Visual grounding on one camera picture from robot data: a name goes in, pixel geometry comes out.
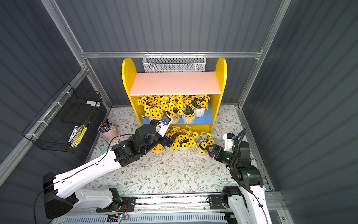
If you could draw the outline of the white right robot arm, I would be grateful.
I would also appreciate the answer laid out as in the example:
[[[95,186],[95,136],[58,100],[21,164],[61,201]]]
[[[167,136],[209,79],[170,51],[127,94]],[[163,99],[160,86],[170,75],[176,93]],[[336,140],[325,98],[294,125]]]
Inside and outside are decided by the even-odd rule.
[[[207,146],[211,158],[226,165],[238,186],[224,187],[220,195],[209,195],[210,209],[230,209],[238,224],[271,224],[259,169],[251,164],[245,141],[228,140],[225,147]]]

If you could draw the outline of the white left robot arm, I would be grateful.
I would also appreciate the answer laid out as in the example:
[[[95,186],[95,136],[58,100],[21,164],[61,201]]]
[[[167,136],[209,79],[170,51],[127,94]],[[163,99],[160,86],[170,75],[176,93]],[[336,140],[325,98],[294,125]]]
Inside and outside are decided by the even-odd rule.
[[[138,161],[157,146],[171,147],[177,133],[166,136],[169,126],[161,122],[145,124],[108,149],[98,158],[68,172],[43,176],[44,209],[48,219],[65,215],[74,208],[96,208],[97,212],[119,211],[126,206],[114,188],[85,191],[89,182]]]

